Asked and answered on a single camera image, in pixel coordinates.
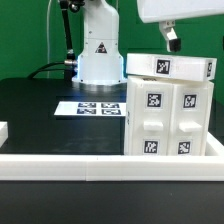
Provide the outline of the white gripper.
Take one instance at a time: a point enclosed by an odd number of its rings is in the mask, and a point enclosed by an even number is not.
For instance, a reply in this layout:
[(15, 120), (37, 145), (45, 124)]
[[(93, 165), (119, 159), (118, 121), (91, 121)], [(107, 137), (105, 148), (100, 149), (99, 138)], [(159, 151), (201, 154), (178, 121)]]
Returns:
[(174, 20), (224, 14), (224, 0), (137, 0), (137, 8), (144, 23), (162, 21), (159, 30), (167, 51), (178, 52), (181, 39), (174, 30)]

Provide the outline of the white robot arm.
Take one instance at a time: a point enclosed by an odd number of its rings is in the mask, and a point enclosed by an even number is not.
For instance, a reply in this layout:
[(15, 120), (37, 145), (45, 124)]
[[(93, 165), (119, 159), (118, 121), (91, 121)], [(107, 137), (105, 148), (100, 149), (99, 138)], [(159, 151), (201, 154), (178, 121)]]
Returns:
[(118, 12), (106, 0), (85, 0), (84, 49), (78, 56), (75, 82), (117, 85), (125, 81), (126, 73), (199, 82), (215, 77), (215, 58), (172, 54), (181, 46), (174, 26), (179, 19), (224, 14), (224, 0), (137, 0), (137, 10), (142, 22), (159, 24), (170, 53), (129, 53), (123, 58), (118, 51)]

